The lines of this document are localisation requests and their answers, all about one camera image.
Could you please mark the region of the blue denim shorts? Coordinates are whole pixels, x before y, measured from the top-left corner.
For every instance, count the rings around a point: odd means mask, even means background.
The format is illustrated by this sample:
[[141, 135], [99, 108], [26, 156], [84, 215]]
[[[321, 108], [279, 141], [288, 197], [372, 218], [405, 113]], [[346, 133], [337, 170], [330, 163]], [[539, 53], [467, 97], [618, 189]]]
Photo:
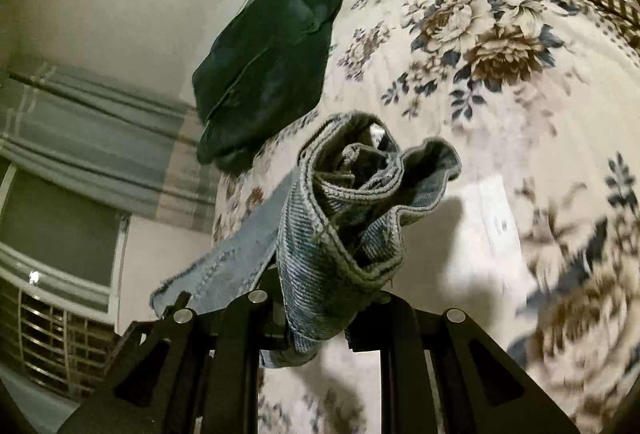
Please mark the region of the blue denim shorts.
[[181, 292], [197, 313], [223, 309], [276, 265], [290, 345], [263, 352], [262, 364], [306, 364], [395, 276], [402, 229], [431, 212], [460, 172], [445, 140], [403, 150], [377, 117], [335, 114], [232, 237], [151, 294], [152, 310], [163, 313]]

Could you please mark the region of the floral bed blanket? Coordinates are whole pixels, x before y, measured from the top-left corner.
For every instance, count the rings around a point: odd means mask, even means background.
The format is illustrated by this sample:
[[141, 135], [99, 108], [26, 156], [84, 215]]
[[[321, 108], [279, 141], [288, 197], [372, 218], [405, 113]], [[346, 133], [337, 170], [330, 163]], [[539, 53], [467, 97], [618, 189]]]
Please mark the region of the floral bed blanket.
[[639, 375], [639, 12], [623, 0], [343, 0], [317, 108], [221, 179], [213, 238], [267, 202], [331, 115], [398, 145], [440, 137], [461, 172], [404, 231], [387, 287], [463, 308], [579, 431]]

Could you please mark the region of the green plaid curtain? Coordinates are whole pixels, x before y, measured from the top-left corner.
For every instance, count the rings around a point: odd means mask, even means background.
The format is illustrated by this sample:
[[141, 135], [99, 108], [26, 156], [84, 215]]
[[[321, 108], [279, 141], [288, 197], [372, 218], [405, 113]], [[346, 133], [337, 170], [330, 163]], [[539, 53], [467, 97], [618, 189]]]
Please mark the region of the green plaid curtain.
[[1, 72], [1, 154], [121, 211], [209, 233], [219, 173], [201, 165], [194, 108], [34, 56]]

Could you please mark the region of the dark green blanket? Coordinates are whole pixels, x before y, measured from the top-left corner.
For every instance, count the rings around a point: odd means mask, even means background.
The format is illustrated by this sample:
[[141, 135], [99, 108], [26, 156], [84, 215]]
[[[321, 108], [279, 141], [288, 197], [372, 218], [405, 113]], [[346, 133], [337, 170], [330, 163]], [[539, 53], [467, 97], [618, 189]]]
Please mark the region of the dark green blanket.
[[238, 175], [262, 145], [309, 113], [322, 94], [342, 0], [252, 0], [192, 75], [204, 125], [196, 158]]

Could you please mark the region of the window frame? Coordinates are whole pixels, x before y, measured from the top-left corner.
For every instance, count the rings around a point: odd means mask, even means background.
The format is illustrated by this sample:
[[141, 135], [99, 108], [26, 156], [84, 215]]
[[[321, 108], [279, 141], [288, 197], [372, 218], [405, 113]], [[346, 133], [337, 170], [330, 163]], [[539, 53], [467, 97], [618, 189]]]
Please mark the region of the window frame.
[[73, 402], [117, 342], [128, 215], [1, 163], [1, 363]]

